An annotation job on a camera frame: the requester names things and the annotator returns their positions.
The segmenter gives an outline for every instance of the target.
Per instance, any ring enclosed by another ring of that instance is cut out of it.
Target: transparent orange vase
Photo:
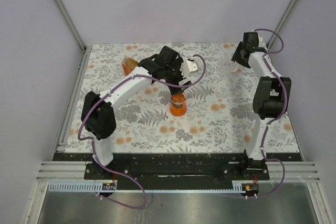
[[[171,96],[169,110],[174,116],[183,116],[187,112],[186,97],[182,94]]]

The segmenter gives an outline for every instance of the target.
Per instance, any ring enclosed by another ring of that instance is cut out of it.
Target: leaf pattern
[[[92,46],[69,129],[66,152],[92,152],[90,141],[77,140],[85,95],[90,91],[104,91],[123,79],[121,60],[125,56],[140,61],[157,54],[163,46],[173,48],[184,57],[202,55],[206,60],[206,75],[197,85],[186,89],[187,113],[182,117],[170,113],[169,89],[159,83],[127,100],[114,112],[117,128],[112,135],[112,151],[236,153],[244,150],[245,139],[251,137],[254,128],[252,100],[258,78],[251,69],[228,70],[227,63],[237,44],[154,43]],[[202,62],[196,61],[202,68]],[[200,71],[193,72],[187,80],[193,82],[199,75]],[[275,125],[267,151],[298,152],[287,114]]]

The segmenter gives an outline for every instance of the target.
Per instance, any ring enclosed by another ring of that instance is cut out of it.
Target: tabletop
[[[173,116],[169,111],[170,92],[167,86],[154,83],[138,92],[116,112],[117,128],[111,149],[114,153],[237,153],[251,141],[255,113],[252,100],[258,78],[252,69],[239,66],[231,72],[227,63],[236,43],[175,43],[175,44],[95,44],[88,61],[85,77],[66,145],[67,153],[91,153],[90,141],[78,141],[80,116],[84,97],[89,91],[99,93],[124,78],[121,61],[125,56],[137,61],[158,54],[163,46],[181,56],[200,54],[206,61],[206,74],[197,85],[185,91],[187,113]],[[195,81],[200,71],[191,73]],[[272,131],[267,152],[299,152],[288,114]]]

